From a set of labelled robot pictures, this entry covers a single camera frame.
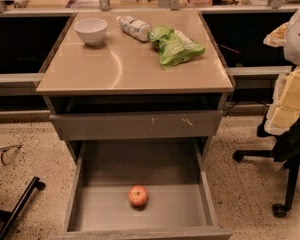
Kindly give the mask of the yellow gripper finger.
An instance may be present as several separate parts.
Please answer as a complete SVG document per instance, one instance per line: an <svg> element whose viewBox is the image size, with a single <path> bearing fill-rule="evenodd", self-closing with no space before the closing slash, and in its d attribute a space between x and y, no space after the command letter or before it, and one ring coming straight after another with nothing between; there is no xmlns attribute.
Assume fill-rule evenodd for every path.
<svg viewBox="0 0 300 240"><path fill-rule="evenodd" d="M283 23L278 28L273 30L270 34L268 34L263 43L270 47L284 47L285 46L285 33L287 29L288 23Z"/></svg>
<svg viewBox="0 0 300 240"><path fill-rule="evenodd" d="M300 67L288 75L280 75L273 93L273 103L266 115L264 130L281 135L300 118Z"/></svg>

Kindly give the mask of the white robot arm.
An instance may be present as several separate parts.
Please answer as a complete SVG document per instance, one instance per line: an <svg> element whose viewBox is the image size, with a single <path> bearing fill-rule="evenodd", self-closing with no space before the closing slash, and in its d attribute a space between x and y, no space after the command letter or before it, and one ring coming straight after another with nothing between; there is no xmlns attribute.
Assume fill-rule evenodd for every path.
<svg viewBox="0 0 300 240"><path fill-rule="evenodd" d="M300 118L300 8L288 22L268 34L263 43L282 47L284 58L296 66L288 75L277 78L273 103L266 114L264 130L281 135Z"/></svg>

